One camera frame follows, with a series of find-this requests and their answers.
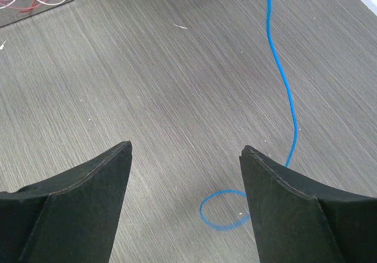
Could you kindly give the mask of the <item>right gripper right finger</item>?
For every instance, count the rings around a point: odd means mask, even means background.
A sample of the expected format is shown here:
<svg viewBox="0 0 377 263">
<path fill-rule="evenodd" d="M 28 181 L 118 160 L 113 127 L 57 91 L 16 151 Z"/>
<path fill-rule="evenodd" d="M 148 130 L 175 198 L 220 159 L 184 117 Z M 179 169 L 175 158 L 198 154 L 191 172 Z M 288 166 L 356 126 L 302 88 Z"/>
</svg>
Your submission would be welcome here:
<svg viewBox="0 0 377 263">
<path fill-rule="evenodd" d="M 324 185 L 251 146 L 240 167 L 262 263 L 376 261 L 375 198 Z"/>
</svg>

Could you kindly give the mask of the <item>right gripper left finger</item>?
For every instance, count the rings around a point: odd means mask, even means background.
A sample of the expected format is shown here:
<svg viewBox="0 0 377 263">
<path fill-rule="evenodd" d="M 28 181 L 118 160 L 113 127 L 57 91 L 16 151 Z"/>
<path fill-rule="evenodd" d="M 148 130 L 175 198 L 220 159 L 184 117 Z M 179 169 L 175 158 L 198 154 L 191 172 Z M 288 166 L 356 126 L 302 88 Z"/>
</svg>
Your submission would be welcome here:
<svg viewBox="0 0 377 263">
<path fill-rule="evenodd" d="M 132 164 L 121 142 L 58 175 L 1 193 L 2 262 L 108 262 Z"/>
</svg>

